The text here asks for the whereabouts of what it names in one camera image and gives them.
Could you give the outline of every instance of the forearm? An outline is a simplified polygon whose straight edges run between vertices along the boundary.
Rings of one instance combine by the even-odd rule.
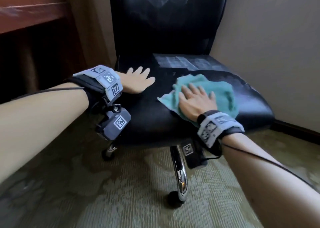
[[[78,87],[65,83],[55,88]],[[0,105],[0,183],[54,140],[88,107],[84,90],[44,92]]]
[[[222,142],[277,162],[241,133]],[[225,146],[222,151],[264,227],[320,227],[320,195],[307,184],[246,153]]]

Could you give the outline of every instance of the black leather chair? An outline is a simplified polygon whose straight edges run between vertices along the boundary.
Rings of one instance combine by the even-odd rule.
[[[103,152],[117,147],[170,146],[178,190],[169,194],[172,206],[186,201],[188,180],[179,145],[190,140],[195,127],[162,105],[157,97],[169,93],[177,77],[203,74],[210,81],[233,86],[239,106],[237,120],[246,132],[267,128],[273,112],[263,97],[238,75],[208,54],[226,0],[110,0],[118,61],[116,70],[150,68],[155,83],[139,95],[122,94],[119,103],[131,121]]]

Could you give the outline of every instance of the chair caster wheel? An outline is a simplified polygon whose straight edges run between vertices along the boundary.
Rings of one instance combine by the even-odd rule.
[[[101,152],[101,156],[102,156],[102,159],[104,161],[112,161],[114,158],[115,158],[115,154],[114,153],[111,153],[110,156],[107,156],[107,149],[104,149],[102,152]]]
[[[167,201],[169,206],[174,209],[180,208],[184,204],[184,202],[179,199],[177,191],[170,192]]]

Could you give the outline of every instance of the chair seat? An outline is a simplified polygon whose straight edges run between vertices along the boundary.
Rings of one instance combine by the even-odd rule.
[[[155,83],[138,95],[123,93],[120,103],[131,114],[131,121],[115,140],[117,146],[163,147],[178,145],[197,129],[167,109],[157,97],[172,91],[180,76],[203,74],[210,81],[226,81],[233,86],[239,107],[236,120],[246,132],[268,128],[274,120],[266,100],[239,76],[208,55],[120,55],[116,70],[150,68]]]

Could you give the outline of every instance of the wrist-mounted device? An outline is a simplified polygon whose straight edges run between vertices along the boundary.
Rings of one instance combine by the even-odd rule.
[[[190,169],[207,165],[207,160],[222,156],[220,140],[234,133],[244,133],[243,126],[228,114],[211,110],[201,114],[197,119],[200,125],[197,136],[181,144],[186,164]],[[216,157],[205,158],[203,148]]]
[[[131,120],[130,113],[115,101],[123,90],[120,77],[111,68],[98,65],[74,74],[68,79],[82,87],[89,99],[89,108],[105,117],[97,124],[96,133],[102,138],[113,141]]]

